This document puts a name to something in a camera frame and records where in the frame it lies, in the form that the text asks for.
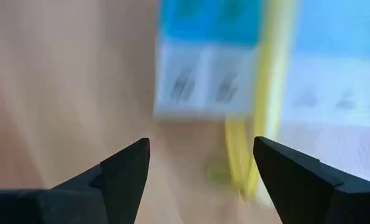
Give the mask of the blue white pill organizer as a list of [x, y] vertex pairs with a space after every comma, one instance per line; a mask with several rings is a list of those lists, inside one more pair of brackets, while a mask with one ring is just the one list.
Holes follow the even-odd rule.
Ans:
[[[247, 116], [268, 0], [160, 0], [154, 112]], [[370, 126], [370, 0], [300, 0], [280, 116]]]

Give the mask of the clear mesh pouch green edge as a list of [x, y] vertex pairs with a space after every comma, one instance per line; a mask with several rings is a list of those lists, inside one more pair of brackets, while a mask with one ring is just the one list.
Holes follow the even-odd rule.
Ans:
[[370, 0], [268, 0], [252, 120], [229, 119], [212, 168], [243, 203], [272, 205], [253, 156], [264, 136], [370, 181]]

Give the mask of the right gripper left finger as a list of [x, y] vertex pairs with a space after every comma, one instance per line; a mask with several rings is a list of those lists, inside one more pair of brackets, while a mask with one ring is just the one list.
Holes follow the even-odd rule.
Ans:
[[134, 224], [149, 164], [150, 139], [141, 138], [55, 188], [95, 193], [108, 224]]

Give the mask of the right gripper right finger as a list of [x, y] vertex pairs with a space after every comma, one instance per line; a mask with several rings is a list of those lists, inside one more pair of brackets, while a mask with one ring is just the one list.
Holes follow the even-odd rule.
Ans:
[[253, 155], [283, 224], [370, 224], [370, 181], [265, 137]]

